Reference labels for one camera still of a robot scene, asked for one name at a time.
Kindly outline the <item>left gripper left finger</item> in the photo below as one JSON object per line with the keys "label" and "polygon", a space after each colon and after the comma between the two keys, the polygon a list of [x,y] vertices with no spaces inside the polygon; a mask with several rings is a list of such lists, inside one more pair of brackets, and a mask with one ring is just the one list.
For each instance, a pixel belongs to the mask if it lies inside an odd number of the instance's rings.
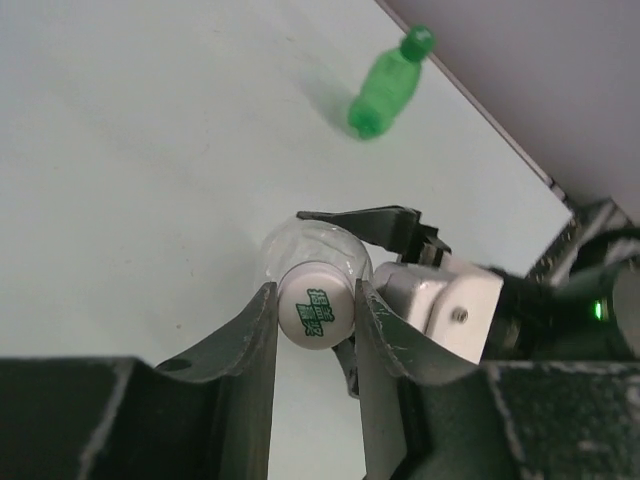
{"label": "left gripper left finger", "polygon": [[5,358],[5,479],[264,479],[277,291],[157,366],[135,357]]}

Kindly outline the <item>white bottle cap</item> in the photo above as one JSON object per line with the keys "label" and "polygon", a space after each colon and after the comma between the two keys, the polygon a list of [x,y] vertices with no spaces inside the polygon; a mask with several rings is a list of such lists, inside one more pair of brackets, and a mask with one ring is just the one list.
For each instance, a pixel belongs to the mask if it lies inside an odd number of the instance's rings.
{"label": "white bottle cap", "polygon": [[331,264],[300,263],[279,282],[279,326],[302,348],[330,349],[350,337],[354,308],[353,285]]}

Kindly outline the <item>green bottle cap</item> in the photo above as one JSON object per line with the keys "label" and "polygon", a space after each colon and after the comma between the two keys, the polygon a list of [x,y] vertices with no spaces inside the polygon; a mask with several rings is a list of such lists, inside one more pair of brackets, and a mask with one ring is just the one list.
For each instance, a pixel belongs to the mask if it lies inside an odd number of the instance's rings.
{"label": "green bottle cap", "polygon": [[401,55],[411,62],[422,62],[433,50],[435,37],[424,25],[412,27],[400,43]]}

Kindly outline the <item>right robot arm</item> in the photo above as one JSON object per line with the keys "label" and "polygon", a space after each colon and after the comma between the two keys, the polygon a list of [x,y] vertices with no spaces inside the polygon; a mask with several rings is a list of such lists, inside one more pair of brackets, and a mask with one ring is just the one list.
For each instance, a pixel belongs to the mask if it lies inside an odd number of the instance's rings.
{"label": "right robot arm", "polygon": [[636,227],[599,220],[555,243],[525,275],[456,256],[417,210],[386,206],[298,218],[342,228],[394,255],[358,293],[358,395],[403,381],[443,386],[504,361],[634,361],[639,356]]}

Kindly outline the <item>green plastic bottle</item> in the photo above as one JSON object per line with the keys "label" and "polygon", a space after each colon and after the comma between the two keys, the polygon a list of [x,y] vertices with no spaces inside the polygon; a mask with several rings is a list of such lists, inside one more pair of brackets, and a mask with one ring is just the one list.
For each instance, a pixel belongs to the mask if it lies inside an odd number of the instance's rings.
{"label": "green plastic bottle", "polygon": [[386,133],[417,89],[429,55],[422,62],[408,61],[400,53],[400,43],[376,58],[349,106],[347,123],[360,139]]}

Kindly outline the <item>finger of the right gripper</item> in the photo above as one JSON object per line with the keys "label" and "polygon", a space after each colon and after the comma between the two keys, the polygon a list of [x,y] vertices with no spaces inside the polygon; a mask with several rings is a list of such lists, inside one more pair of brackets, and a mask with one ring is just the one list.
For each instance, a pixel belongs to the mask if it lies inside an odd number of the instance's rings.
{"label": "finger of the right gripper", "polygon": [[357,355],[354,339],[345,339],[334,347],[334,354],[344,374],[350,397],[359,397]]}
{"label": "finger of the right gripper", "polygon": [[421,251],[421,213],[398,205],[330,213],[298,211],[300,220],[340,227],[359,240],[395,253],[402,260],[418,260]]}

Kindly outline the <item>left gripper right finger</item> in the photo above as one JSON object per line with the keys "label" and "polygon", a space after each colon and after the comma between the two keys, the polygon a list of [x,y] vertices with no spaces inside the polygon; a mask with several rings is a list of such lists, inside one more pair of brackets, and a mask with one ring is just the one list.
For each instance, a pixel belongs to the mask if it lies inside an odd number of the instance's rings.
{"label": "left gripper right finger", "polygon": [[639,367],[469,364],[356,287],[370,479],[635,479]]}

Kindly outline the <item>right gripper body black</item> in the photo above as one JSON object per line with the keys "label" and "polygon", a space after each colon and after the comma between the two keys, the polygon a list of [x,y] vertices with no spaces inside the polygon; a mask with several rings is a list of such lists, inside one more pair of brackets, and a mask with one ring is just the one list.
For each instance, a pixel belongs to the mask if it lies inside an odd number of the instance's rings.
{"label": "right gripper body black", "polygon": [[421,211],[413,210],[413,212],[416,214],[416,221],[410,229],[409,245],[403,253],[398,255],[397,261],[439,268],[445,254],[451,253],[451,248],[439,238],[438,228],[421,223]]}

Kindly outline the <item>clear plastic bottle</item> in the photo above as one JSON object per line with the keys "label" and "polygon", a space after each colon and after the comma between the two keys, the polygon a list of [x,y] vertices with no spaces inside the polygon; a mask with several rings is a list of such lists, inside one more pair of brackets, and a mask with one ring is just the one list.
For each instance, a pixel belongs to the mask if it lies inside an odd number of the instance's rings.
{"label": "clear plastic bottle", "polygon": [[373,275],[371,257],[356,236],[326,222],[290,218],[264,239],[254,284],[280,282],[293,267],[311,261],[335,266],[351,285]]}

